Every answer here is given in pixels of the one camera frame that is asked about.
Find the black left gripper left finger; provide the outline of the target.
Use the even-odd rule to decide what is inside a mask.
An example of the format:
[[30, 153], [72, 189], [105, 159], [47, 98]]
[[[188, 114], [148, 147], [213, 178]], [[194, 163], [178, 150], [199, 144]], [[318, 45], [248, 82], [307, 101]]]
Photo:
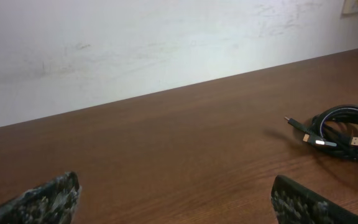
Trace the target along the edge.
[[66, 172], [0, 204], [0, 224], [71, 223], [80, 193], [77, 174]]

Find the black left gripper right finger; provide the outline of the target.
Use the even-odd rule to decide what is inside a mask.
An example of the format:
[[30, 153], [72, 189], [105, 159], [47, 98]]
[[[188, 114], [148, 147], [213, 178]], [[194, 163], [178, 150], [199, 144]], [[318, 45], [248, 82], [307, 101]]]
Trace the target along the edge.
[[358, 215], [284, 176], [276, 176], [270, 199], [279, 224], [358, 224]]

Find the black cable silver plug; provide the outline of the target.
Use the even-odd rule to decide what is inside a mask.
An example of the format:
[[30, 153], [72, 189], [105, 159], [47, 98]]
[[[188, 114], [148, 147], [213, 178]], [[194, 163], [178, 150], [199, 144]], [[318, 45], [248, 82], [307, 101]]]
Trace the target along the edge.
[[330, 131], [334, 131], [334, 133], [337, 134], [337, 138], [327, 140], [293, 118], [285, 116], [284, 119], [288, 124], [305, 134], [303, 141], [307, 142], [309, 145], [330, 156], [358, 162], [358, 137], [344, 136], [335, 129], [329, 127]]

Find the black USB cable blue plug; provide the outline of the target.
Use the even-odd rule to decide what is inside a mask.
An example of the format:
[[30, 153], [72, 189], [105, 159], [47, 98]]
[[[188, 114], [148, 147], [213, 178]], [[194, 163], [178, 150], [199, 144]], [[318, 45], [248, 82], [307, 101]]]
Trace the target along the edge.
[[328, 125], [329, 122], [358, 125], [358, 106], [340, 105], [330, 108], [313, 117], [308, 128], [311, 136], [335, 143], [335, 146], [317, 146], [317, 149], [339, 159], [358, 162], [358, 135], [337, 131]]

